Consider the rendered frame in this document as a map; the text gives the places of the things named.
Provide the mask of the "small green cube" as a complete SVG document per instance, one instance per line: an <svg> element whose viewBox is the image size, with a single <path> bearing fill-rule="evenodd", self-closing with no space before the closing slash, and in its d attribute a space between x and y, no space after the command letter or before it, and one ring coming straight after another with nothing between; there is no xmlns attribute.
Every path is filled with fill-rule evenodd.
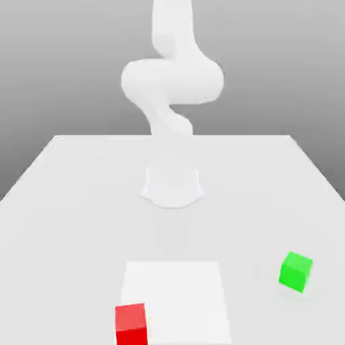
<svg viewBox="0 0 345 345"><path fill-rule="evenodd" d="M290 251L280 268L279 283L303 293L313 267L313 260Z"/></svg>

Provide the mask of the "small red cube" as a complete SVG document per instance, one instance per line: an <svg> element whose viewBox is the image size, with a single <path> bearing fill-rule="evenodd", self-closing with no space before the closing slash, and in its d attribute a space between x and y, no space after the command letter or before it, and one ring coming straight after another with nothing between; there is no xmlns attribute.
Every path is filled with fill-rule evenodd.
<svg viewBox="0 0 345 345"><path fill-rule="evenodd" d="M143 303L115 307L115 338L116 345L148 345Z"/></svg>

